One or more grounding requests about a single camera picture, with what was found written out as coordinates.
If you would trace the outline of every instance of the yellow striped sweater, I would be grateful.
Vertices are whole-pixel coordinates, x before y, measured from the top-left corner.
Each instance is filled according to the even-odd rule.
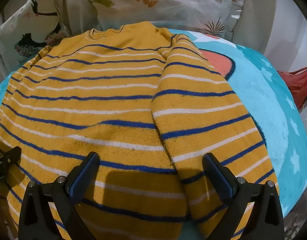
[[[15,235],[28,182],[67,175],[90,151],[100,168],[76,209],[97,239],[177,239],[189,213],[208,236],[226,206],[203,174],[207,152],[249,182],[277,182],[225,79],[186,35],[148,22],[64,39],[14,73],[0,108],[0,154],[15,146],[21,161],[0,183]]]

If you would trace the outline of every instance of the bed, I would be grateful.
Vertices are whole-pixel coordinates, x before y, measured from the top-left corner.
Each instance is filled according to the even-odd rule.
[[[0,0],[0,12],[6,2],[9,0]],[[10,3],[5,7],[5,18],[11,16],[18,8],[13,3],[19,0],[10,0]],[[97,25],[97,19],[95,9],[90,3],[85,1],[77,5],[77,3],[70,3],[71,0],[67,0],[69,5],[62,6],[60,2],[59,12],[67,15],[66,19],[63,19],[65,25],[71,27],[72,35],[79,34],[86,30],[95,28]],[[307,19],[307,0],[295,0],[297,5],[302,9]],[[266,0],[269,6],[272,6],[270,1]],[[260,52],[264,51],[265,44],[268,42],[270,33],[266,32],[266,29],[270,28],[270,21],[273,21],[273,15],[269,15],[269,20],[261,18],[259,25],[267,27],[259,28],[263,32],[259,33],[255,31],[256,24],[249,24],[250,28],[247,29],[249,35],[243,35],[246,31],[245,26],[252,21],[253,17],[247,14],[248,3],[246,3],[245,11],[243,11],[241,21],[235,28],[232,41],[237,44],[243,44],[244,46],[235,45],[229,41],[226,41],[215,36],[208,36],[197,32],[170,30],[172,33],[183,33],[191,38],[194,44],[209,58],[215,61],[215,64],[219,64],[223,67],[223,75],[226,80],[238,94],[242,102],[246,105],[248,111],[254,117],[255,123],[259,125],[259,130],[263,131],[263,136],[266,138],[267,149],[269,151],[271,162],[278,176],[278,183],[280,189],[280,201],[284,216],[292,210],[300,195],[307,187],[307,138],[300,116],[293,103],[292,96],[287,89],[284,82],[281,80],[277,72],[274,70],[270,62],[261,54],[252,49],[256,49]],[[79,17],[75,17],[73,12],[80,12]],[[0,104],[7,89],[9,79],[13,73],[8,73],[5,79],[1,77],[3,82],[0,85]],[[248,90],[250,84],[256,84],[255,90]],[[279,154],[279,151],[286,153],[284,156]],[[287,230],[286,237],[295,236],[296,233],[289,233]],[[307,234],[307,221],[303,230],[298,234]],[[191,222],[187,222],[184,225],[181,239],[189,239],[197,235],[194,230],[194,226]]]

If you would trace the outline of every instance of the black device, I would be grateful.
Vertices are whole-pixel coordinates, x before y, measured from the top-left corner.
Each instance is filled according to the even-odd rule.
[[[203,169],[221,201],[228,209],[207,240],[230,240],[234,235],[248,203],[254,202],[241,240],[283,240],[284,224],[278,192],[274,182],[249,183],[236,178],[223,167],[212,153],[202,159]]]
[[[31,180],[24,193],[20,211],[19,240],[64,240],[57,228],[48,202],[55,203],[61,221],[72,240],[96,240],[76,212],[87,187],[99,168],[99,155],[90,152],[67,177],[37,184]]]
[[[10,165],[20,160],[20,157],[21,148],[18,146],[12,148],[0,157],[0,181],[6,180]]]

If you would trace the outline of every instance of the pillow with bird print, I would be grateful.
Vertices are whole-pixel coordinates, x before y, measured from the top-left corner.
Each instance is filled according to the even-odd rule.
[[[12,71],[41,48],[56,46],[67,37],[69,31],[60,21],[55,0],[28,0],[0,26],[1,57]]]

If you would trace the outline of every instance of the white pillow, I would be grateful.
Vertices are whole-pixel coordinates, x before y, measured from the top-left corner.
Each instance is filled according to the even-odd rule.
[[[102,30],[150,21],[157,27],[190,30],[221,37],[225,31],[231,31],[231,27],[226,25],[226,20],[230,18],[232,0],[90,1],[98,11]]]
[[[55,46],[69,37],[61,24],[55,0],[28,0],[0,26],[0,53],[12,71],[19,63],[46,46]]]

